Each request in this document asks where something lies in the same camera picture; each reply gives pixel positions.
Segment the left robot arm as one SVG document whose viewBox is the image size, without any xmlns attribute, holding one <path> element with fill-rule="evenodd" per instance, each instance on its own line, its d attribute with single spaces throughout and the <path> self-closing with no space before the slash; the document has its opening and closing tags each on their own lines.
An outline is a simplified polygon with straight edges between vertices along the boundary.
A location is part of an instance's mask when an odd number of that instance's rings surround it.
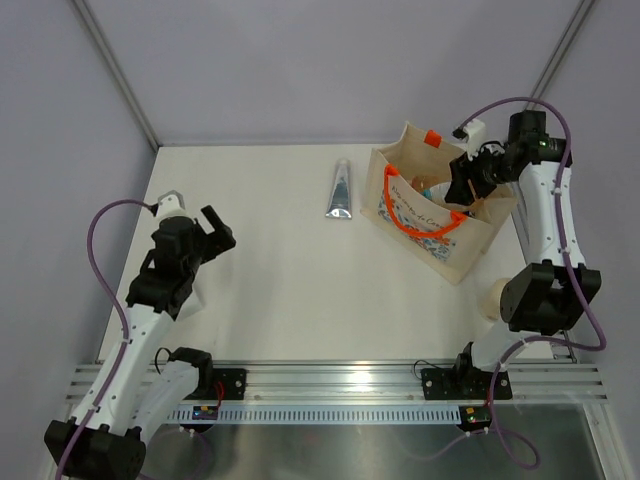
<svg viewBox="0 0 640 480">
<path fill-rule="evenodd" d="M 181 347 L 147 392 L 139 392 L 153 355 L 194 294 L 198 270 L 236 245 L 231 228 L 211 206 L 201 210 L 210 233 L 174 194 L 145 208 L 158 227 L 125 301 L 114 305 L 122 337 L 69 419 L 52 421 L 45 432 L 58 479 L 137 478 L 147 445 L 169 413 L 189 396 L 224 390 L 211 355 Z"/>
</svg>

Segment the pink shampoo bottle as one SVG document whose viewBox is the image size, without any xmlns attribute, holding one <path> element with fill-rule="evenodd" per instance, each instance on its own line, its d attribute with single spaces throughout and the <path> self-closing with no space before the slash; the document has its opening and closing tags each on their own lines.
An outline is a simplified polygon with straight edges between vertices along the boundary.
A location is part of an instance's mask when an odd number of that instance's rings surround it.
<svg viewBox="0 0 640 480">
<path fill-rule="evenodd" d="M 438 178 L 431 175 L 417 175 L 411 180 L 411 186 L 433 203 L 444 205 L 451 183 L 438 182 Z"/>
</svg>

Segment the white box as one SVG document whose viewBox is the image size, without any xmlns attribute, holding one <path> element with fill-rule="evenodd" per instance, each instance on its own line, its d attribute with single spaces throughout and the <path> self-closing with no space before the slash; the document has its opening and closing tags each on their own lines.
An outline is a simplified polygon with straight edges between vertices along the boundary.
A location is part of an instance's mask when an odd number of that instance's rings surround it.
<svg viewBox="0 0 640 480">
<path fill-rule="evenodd" d="M 203 300 L 197 289 L 193 289 L 189 297 L 182 304 L 177 321 L 184 321 L 187 318 L 197 314 L 204 308 Z"/>
</svg>

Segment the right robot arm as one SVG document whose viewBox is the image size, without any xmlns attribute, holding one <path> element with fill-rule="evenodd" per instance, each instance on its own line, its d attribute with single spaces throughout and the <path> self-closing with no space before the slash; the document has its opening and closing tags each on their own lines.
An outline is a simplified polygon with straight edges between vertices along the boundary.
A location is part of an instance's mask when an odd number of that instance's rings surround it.
<svg viewBox="0 0 640 480">
<path fill-rule="evenodd" d="M 445 199 L 470 205 L 498 186 L 515 183 L 528 222 L 528 265 L 500 288 L 498 319 L 469 343 L 437 385 L 447 398 L 495 398 L 509 360 L 528 346 L 574 327 L 601 287 L 601 274 L 587 267 L 573 225 L 570 200 L 571 146 L 546 131 L 542 111 L 511 116 L 501 152 L 481 148 L 450 164 Z"/>
</svg>

